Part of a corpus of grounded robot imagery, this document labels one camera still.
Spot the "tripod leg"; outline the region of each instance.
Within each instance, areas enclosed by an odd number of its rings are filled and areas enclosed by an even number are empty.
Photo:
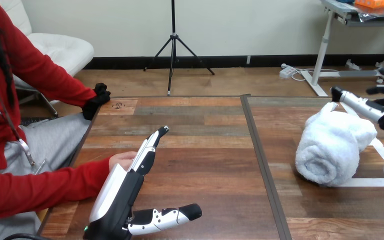
[[[165,44],[164,46],[162,46],[162,48],[159,50],[159,52],[153,57],[151,63],[146,66],[143,71],[145,72],[148,68],[150,68],[152,66],[152,64],[154,64],[155,62],[155,59],[158,57],[158,55],[160,55],[160,53],[166,48],[166,46],[169,44],[169,42],[172,40],[172,38],[170,38]]]
[[[170,96],[170,89],[172,88],[172,76],[173,76],[173,58],[175,53],[175,42],[176,39],[173,39],[171,43],[171,63],[170,63],[170,73],[168,74],[168,93],[167,96]]]
[[[195,56],[195,58],[198,59],[199,63],[201,64],[201,66],[203,66],[205,69],[208,69],[208,71],[212,74],[212,75],[215,75],[215,73],[209,69],[208,67],[205,66],[205,64],[203,63],[203,61],[201,60],[201,58],[199,56],[197,56],[188,46],[186,46],[186,44],[179,38],[177,38],[179,40],[179,42],[193,55]]]
[[[173,61],[174,61],[174,65],[176,65],[176,63],[177,63],[177,55],[176,55],[176,39],[174,39],[173,42],[174,42],[174,52],[173,52],[173,56],[174,56],[174,58],[173,58]]]

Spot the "white armchair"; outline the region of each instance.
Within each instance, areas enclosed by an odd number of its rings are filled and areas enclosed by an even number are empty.
[[[85,40],[58,34],[32,33],[29,17],[21,0],[0,0],[0,5],[11,18],[12,23],[27,36],[31,43],[44,55],[48,55],[55,64],[63,67],[71,76],[77,74],[92,60],[94,47]],[[34,87],[15,75],[14,83],[16,89],[34,92],[32,96],[21,99],[19,104],[34,98],[41,98],[52,114],[58,115],[52,104]]]

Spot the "white towel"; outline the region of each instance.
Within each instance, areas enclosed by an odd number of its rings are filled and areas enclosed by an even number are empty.
[[[356,173],[360,156],[377,131],[369,120],[333,111],[327,103],[305,122],[296,150],[295,165],[306,179],[325,186],[349,181]]]

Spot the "white wall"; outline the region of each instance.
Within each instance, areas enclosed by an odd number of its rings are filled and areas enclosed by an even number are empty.
[[[23,0],[33,32],[89,41],[96,57],[153,56],[171,34],[170,0]],[[318,0],[176,0],[176,30],[200,56],[317,54]],[[384,28],[333,24],[328,54],[384,54]],[[163,56],[169,56],[169,47]],[[178,47],[179,56],[188,56]]]

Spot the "baseboard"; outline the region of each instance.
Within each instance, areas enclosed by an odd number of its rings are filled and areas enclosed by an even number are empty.
[[[204,64],[209,68],[264,68],[280,67],[287,64],[294,67],[314,66],[317,55],[255,55],[251,56],[247,64],[248,56],[202,56]],[[94,57],[84,69],[97,70],[129,70],[144,69],[153,57]],[[384,54],[331,54],[324,58],[324,66],[344,66],[348,59],[361,66],[374,66],[376,62],[384,61]],[[170,68],[169,56],[158,57],[151,69]],[[193,56],[181,56],[177,58],[175,67],[178,69],[202,68]]]

